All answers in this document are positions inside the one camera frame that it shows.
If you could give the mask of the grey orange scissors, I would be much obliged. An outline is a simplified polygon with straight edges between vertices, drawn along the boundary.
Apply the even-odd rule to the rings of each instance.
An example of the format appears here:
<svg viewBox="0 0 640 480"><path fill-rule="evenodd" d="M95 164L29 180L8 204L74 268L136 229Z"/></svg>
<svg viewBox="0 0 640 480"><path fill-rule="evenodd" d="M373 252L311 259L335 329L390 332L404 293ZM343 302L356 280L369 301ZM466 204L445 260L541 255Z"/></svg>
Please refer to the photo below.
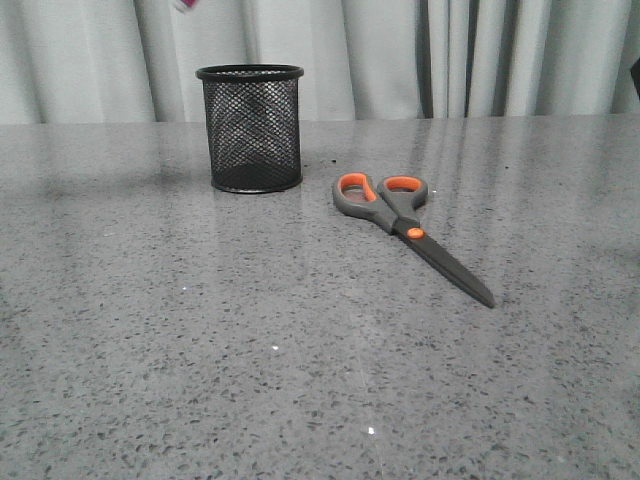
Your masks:
<svg viewBox="0 0 640 480"><path fill-rule="evenodd" d="M340 176L332 186L335 207L400 238L453 285L488 308L496 305L489 288L422 228L417 210L428 197L427 183L413 176L386 177L374 186L362 172Z"/></svg>

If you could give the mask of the pink highlighter pen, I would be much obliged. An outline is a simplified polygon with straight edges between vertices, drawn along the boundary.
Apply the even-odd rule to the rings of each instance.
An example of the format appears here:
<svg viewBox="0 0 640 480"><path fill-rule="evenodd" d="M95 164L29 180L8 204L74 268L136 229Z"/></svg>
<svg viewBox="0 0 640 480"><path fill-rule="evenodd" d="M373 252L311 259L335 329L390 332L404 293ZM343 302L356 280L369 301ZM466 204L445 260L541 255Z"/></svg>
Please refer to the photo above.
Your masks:
<svg viewBox="0 0 640 480"><path fill-rule="evenodd" d="M181 12L186 13L194 9L197 5L198 0L174 0L173 4L175 8Z"/></svg>

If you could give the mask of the black mesh pen holder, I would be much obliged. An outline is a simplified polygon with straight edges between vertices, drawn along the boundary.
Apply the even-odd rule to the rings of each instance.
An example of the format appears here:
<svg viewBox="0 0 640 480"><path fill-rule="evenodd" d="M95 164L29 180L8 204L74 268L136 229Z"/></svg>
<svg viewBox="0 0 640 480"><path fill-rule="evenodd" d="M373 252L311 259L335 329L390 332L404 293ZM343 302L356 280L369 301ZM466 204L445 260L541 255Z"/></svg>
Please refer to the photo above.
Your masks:
<svg viewBox="0 0 640 480"><path fill-rule="evenodd" d="M232 193L287 190L302 181L299 79L283 64L200 68L211 184Z"/></svg>

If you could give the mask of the grey curtain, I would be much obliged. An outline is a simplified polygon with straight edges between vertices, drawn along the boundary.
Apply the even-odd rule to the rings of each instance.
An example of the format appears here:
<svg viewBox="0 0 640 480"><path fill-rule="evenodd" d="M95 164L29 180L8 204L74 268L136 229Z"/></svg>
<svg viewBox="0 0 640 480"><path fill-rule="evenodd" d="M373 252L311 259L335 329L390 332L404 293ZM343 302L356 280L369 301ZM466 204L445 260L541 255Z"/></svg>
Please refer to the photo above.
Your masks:
<svg viewBox="0 0 640 480"><path fill-rule="evenodd" d="M635 1L5 1L5 124L198 121L197 69L302 67L307 120L637 112Z"/></svg>

